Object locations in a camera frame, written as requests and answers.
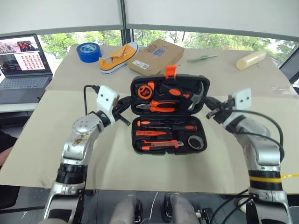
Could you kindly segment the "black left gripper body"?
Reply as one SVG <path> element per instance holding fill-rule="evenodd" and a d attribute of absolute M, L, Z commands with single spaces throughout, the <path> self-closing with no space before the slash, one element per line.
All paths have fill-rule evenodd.
<path fill-rule="evenodd" d="M 127 98 L 121 98 L 116 103 L 116 106 L 112 110 L 112 114 L 114 117 L 118 117 L 127 109 Z"/>

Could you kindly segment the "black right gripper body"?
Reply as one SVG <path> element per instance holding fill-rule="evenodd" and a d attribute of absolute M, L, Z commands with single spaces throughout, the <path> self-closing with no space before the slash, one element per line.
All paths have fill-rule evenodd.
<path fill-rule="evenodd" d="M 214 120 L 216 122 L 224 122 L 230 115 L 232 107 L 234 106 L 234 100 L 229 99 L 225 102 L 221 102 L 214 98 Z"/>

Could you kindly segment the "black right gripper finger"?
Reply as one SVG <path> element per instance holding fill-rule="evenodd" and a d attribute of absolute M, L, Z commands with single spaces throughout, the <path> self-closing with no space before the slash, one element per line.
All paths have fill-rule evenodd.
<path fill-rule="evenodd" d="M 205 105 L 210 110 L 215 110 L 217 108 L 221 108 L 221 101 L 214 97 L 205 97 Z"/>
<path fill-rule="evenodd" d="M 206 118 L 211 119 L 213 116 L 215 116 L 219 112 L 220 112 L 220 109 L 214 109 L 207 113 Z"/>

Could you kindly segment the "orange voltage tester pen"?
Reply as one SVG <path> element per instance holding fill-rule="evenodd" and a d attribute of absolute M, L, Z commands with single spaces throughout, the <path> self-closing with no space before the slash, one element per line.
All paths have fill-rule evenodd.
<path fill-rule="evenodd" d="M 155 136 L 166 135 L 166 134 L 168 133 L 162 131 L 136 131 L 135 133 L 136 136 L 149 136 L 149 137 L 155 137 Z"/>

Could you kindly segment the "black electrical tape roll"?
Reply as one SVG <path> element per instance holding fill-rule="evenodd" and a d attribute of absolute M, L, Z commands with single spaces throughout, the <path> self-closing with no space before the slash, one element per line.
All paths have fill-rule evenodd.
<path fill-rule="evenodd" d="M 204 146 L 203 140 L 197 135 L 189 136 L 187 142 L 188 145 L 195 150 L 201 150 Z"/>

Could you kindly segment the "orange black utility knife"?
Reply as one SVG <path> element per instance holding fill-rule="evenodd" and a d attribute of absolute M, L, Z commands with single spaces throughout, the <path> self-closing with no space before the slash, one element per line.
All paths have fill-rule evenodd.
<path fill-rule="evenodd" d="M 157 148 L 158 150 L 164 147 L 175 147 L 179 148 L 183 146 L 184 143 L 178 140 L 169 140 L 169 141 L 146 141 L 142 140 L 142 150 L 153 150 Z"/>

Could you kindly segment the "black plastic tool case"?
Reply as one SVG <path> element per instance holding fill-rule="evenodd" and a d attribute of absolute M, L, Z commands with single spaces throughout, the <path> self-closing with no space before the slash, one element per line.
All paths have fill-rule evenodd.
<path fill-rule="evenodd" d="M 175 65 L 168 65 L 164 75 L 154 75 L 148 77 L 136 77 L 131 83 L 131 110 L 137 115 L 137 118 L 133 120 L 132 123 L 132 146 L 136 153 L 138 154 L 151 154 L 151 155 L 165 155 L 165 154 L 175 154 L 175 155 L 185 155 L 185 154 L 197 154 L 205 151 L 207 148 L 207 140 L 204 131 L 204 127 L 199 118 L 195 117 L 195 114 L 201 111 L 204 106 L 204 99 L 207 95 L 210 82 L 204 76 L 192 76 L 188 74 L 177 74 Z M 137 95 L 137 85 L 145 84 L 149 81 L 155 83 L 155 92 L 151 99 L 144 100 Z M 161 93 L 159 91 L 160 84 L 166 84 L 173 87 L 183 88 L 194 93 L 199 93 L 200 83 L 204 85 L 204 94 L 201 102 L 198 103 L 192 111 L 188 110 L 191 101 L 188 99 L 173 96 L 169 93 Z M 174 112 L 150 112 L 149 110 L 137 109 L 136 106 L 139 104 L 147 104 L 152 100 L 156 101 L 174 101 L 175 111 Z M 173 132 L 171 130 L 165 129 L 152 129 L 152 128 L 142 128 L 137 126 L 137 121 L 139 120 L 159 120 L 162 122 L 183 122 L 182 124 L 176 124 L 179 126 L 196 126 L 197 131 L 195 132 L 184 132 L 177 131 Z M 162 125 L 162 127 L 170 127 L 172 125 Z M 136 136 L 136 131 L 162 131 L 167 132 L 166 135 L 159 135 L 155 137 L 149 136 Z M 201 150 L 195 150 L 188 145 L 188 138 L 191 135 L 199 136 L 203 142 L 204 146 Z M 161 149 L 154 148 L 153 150 L 142 150 L 142 140 L 146 141 L 169 141 L 178 140 L 184 143 L 183 146 L 179 148 L 175 147 L 164 147 Z"/>

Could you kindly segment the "beige table cover sheet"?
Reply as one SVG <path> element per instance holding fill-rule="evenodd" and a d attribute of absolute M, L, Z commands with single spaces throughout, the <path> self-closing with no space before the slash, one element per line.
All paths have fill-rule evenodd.
<path fill-rule="evenodd" d="M 124 66 L 113 74 L 103 74 L 98 62 L 82 62 L 76 48 L 71 46 L 47 86 L 48 91 L 82 91 L 86 84 L 103 84 L 119 93 L 130 92 L 131 81 L 139 73 Z M 185 49 L 177 63 L 177 73 L 205 76 L 210 80 L 208 94 L 212 96 L 227 96 L 237 90 L 251 88 L 254 97 L 299 99 L 286 76 L 268 56 L 256 65 L 238 70 L 235 66 L 237 60 L 248 54 L 248 51 L 238 50 Z M 203 55 L 218 56 L 197 63 L 187 62 L 187 59 Z"/>
<path fill-rule="evenodd" d="M 273 118 L 284 133 L 282 174 L 299 173 L 299 98 L 254 97 L 251 109 Z M 204 107 L 200 119 L 207 149 L 188 155 L 140 155 L 131 127 L 117 122 L 96 141 L 88 189 L 239 193 L 249 186 L 243 151 Z M 47 91 L 0 169 L 0 184 L 49 188 L 57 175 L 73 122 L 84 115 L 80 91 Z"/>

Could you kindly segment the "green plastic stick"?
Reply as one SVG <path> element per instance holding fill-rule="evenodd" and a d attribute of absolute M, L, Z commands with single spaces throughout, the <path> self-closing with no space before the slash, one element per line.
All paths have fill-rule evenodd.
<path fill-rule="evenodd" d="M 206 60 L 206 59 L 209 59 L 209 58 L 214 58 L 214 57 L 217 57 L 218 55 L 203 55 L 203 56 L 199 56 L 199 57 L 196 57 L 196 58 L 191 58 L 191 59 L 187 59 L 187 62 L 188 63 L 197 63 L 199 61 L 203 61 L 203 60 Z"/>

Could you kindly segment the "cream cylindrical bottle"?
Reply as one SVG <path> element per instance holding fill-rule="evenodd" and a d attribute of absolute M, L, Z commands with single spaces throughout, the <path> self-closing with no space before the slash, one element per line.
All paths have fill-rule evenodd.
<path fill-rule="evenodd" d="M 236 62 L 236 68 L 238 70 L 244 70 L 252 65 L 257 64 L 261 60 L 263 60 L 267 55 L 266 50 L 258 50 L 253 53 L 250 53 L 249 55 L 239 59 Z"/>

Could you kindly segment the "dark window pillar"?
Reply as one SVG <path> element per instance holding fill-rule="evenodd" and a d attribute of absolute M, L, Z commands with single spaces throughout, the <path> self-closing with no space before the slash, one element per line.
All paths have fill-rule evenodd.
<path fill-rule="evenodd" d="M 134 30 L 128 27 L 128 14 L 126 10 L 126 0 L 119 0 L 120 1 L 120 12 L 121 12 L 121 40 L 122 45 L 134 41 Z"/>

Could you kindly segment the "white roller blind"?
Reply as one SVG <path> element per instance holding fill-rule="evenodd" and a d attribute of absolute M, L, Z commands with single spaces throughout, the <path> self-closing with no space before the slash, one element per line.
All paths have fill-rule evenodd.
<path fill-rule="evenodd" d="M 119 0 L 0 0 L 0 35 L 122 28 Z"/>
<path fill-rule="evenodd" d="M 126 0 L 128 27 L 299 41 L 299 0 Z"/>

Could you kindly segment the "white desk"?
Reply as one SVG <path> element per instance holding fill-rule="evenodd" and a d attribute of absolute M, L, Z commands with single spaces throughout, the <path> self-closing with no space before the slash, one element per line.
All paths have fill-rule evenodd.
<path fill-rule="evenodd" d="M 38 103 L 0 104 L 0 113 L 34 111 Z"/>

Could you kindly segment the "person in dark clothing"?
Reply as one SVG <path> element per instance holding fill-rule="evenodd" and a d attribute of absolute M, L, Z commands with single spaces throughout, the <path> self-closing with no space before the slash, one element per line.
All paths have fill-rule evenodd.
<path fill-rule="evenodd" d="M 16 141 L 16 137 L 0 130 L 0 169 L 12 151 Z"/>

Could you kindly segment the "orange handled pliers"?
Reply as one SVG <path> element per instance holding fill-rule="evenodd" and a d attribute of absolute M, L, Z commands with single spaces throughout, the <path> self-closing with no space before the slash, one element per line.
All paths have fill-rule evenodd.
<path fill-rule="evenodd" d="M 139 104 L 136 106 L 137 109 L 149 110 L 150 112 L 174 112 L 175 111 L 174 101 L 156 101 L 152 100 L 147 104 Z"/>

